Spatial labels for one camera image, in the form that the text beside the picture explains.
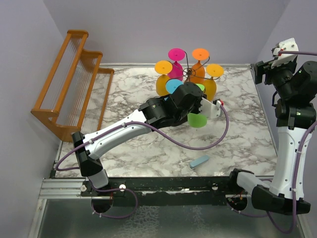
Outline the orange wine glass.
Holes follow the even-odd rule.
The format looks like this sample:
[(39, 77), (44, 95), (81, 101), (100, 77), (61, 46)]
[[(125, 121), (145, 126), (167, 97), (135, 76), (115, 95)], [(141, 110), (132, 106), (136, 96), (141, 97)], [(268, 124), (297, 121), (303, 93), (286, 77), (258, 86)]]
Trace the orange wine glass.
[(205, 68), (203, 63), (210, 59), (209, 52), (203, 48), (193, 50), (192, 56), (197, 60), (197, 63), (191, 67), (190, 81), (197, 84), (203, 84), (205, 80)]

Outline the yellow wine glass front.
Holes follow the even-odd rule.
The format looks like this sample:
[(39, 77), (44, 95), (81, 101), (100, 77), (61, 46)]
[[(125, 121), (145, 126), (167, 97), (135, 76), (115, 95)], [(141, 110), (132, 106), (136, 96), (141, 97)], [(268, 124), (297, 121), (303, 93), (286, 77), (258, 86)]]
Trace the yellow wine glass front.
[(155, 64), (155, 71), (160, 74), (156, 81), (156, 92), (159, 96), (167, 95), (165, 85), (170, 79), (168, 74), (172, 71), (172, 64), (169, 61), (161, 60)]

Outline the pink wine glass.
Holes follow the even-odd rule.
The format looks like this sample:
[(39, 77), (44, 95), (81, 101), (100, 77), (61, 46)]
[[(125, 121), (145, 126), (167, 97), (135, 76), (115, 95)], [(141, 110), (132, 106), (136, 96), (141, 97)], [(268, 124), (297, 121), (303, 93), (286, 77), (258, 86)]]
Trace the pink wine glass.
[(180, 48), (173, 48), (168, 52), (168, 57), (172, 64), (172, 70), (168, 73), (169, 78), (183, 81), (183, 67), (179, 61), (185, 58), (185, 52)]

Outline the yellow wine glass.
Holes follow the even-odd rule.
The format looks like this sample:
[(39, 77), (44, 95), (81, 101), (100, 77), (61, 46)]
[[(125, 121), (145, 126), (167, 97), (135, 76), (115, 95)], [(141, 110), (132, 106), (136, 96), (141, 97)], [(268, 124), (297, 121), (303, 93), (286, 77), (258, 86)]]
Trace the yellow wine glass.
[(155, 71), (160, 74), (156, 81), (156, 92), (159, 96), (167, 95), (165, 85), (170, 79), (168, 74), (172, 71), (172, 64), (169, 61), (161, 60), (155, 64)]
[(217, 89), (215, 79), (224, 74), (224, 69), (219, 64), (210, 64), (206, 67), (206, 73), (210, 76), (210, 78), (204, 81), (205, 94), (207, 96), (207, 100), (212, 101)]

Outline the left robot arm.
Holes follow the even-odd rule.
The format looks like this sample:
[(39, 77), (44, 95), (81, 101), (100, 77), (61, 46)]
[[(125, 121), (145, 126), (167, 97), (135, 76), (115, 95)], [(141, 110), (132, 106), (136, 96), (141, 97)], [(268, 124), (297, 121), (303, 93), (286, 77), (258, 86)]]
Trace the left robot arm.
[(72, 134), (80, 173), (92, 183), (97, 195), (109, 191), (109, 180), (101, 164), (101, 156), (112, 148), (154, 129), (175, 127), (187, 121), (189, 113), (199, 112), (203, 90), (199, 84), (186, 82), (172, 94), (148, 99), (130, 115), (102, 130), (83, 134)]

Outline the blue wine glass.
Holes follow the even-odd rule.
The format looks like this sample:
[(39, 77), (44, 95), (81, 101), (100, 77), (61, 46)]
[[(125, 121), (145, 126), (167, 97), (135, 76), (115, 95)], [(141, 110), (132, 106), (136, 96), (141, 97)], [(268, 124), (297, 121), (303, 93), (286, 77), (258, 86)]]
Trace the blue wine glass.
[(178, 79), (170, 79), (165, 84), (165, 89), (167, 91), (166, 94), (172, 94), (179, 86), (183, 85), (184, 83)]

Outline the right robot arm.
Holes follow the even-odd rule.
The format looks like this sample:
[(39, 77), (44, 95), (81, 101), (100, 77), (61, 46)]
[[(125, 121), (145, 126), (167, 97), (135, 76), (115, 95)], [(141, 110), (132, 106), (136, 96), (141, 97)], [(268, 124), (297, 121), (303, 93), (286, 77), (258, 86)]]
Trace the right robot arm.
[(296, 66), (296, 60), (279, 66), (273, 61), (255, 64), (255, 83), (272, 84), (280, 96), (274, 105), (279, 139), (271, 184), (241, 169), (234, 169), (227, 182), (231, 193), (247, 191), (254, 208), (283, 215), (307, 214), (311, 208), (304, 200), (303, 172), (312, 125), (317, 119), (311, 103), (317, 94), (317, 63), (307, 61), (299, 70)]

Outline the green wine glass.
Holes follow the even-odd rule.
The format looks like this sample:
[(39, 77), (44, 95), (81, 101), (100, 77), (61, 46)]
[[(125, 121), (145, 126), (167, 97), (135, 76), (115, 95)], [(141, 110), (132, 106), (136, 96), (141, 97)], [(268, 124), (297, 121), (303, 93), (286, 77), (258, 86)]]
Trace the green wine glass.
[(191, 112), (187, 115), (187, 122), (193, 128), (201, 128), (207, 124), (207, 117), (204, 116), (201, 112), (200, 107), (202, 106), (202, 101), (204, 98), (205, 87), (203, 84), (197, 84), (192, 82), (186, 82), (184, 85), (193, 86), (196, 85), (199, 87), (202, 92), (201, 97), (194, 103)]

